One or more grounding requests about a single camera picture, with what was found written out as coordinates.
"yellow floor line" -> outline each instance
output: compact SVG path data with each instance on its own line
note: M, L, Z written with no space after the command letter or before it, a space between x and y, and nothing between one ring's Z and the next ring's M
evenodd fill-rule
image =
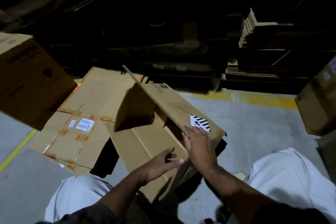
M198 98L207 98L297 110L294 97L284 96L280 94L222 90L215 94L213 91L209 91L207 94L193 93L192 95Z
M29 142L29 140L37 133L37 130L32 130L29 135L16 147L16 149L9 155L8 158L0 165L0 173L6 168L6 166L12 161L12 159L18 154L18 152Z

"person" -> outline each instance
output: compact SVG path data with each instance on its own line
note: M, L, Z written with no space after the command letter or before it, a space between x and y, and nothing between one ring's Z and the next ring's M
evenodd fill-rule
M185 127L185 148L195 168L218 192L237 222L334 223L336 189L313 164L294 149L253 164L241 181L218 165L214 147L200 128ZM183 162L168 149L132 171L117 186L94 175L71 177L52 197L45 221L57 224L118 223L141 186Z

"white sticker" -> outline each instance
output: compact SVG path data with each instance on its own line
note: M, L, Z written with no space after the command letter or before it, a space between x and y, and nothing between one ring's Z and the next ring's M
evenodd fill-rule
M329 81L330 80L330 74L328 73L328 71L324 71L323 77L324 77L325 81Z
M336 56L329 62L329 66L336 73Z
M162 70L164 70L164 69L165 69L165 66L164 66L164 65L153 64L153 68L157 68L157 69L162 69Z
M74 126L75 122L76 122L76 120L72 120L70 125L69 125L69 128L72 128Z
M208 120L203 119L201 117L198 117L198 116L190 114L190 125L192 127L203 128L206 132L211 133L211 131L210 131L210 125L208 123Z
M94 125L95 121L94 120L88 120L88 119L82 119L78 125L77 129L84 130L86 132L90 131L90 128Z
M187 67L185 66L176 66L177 71L187 71Z

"sleeve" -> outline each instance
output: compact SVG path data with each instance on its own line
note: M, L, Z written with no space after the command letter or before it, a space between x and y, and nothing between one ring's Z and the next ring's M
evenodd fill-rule
M268 204L262 206L254 215L251 224L260 223L319 223L330 224L317 209L301 209L286 204Z
M66 214L54 224L115 224L117 219L112 211L104 204L95 204L80 209L72 214Z

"forearm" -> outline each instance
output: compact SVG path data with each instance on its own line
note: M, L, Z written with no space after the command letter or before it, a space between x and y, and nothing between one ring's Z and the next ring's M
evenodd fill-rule
M138 169L132 171L117 186L103 196L97 204L107 205L120 221L132 198L142 186L143 179L141 175Z
M263 205L276 203L271 198L225 171L222 167L201 173L220 194L241 224L251 223L254 214Z

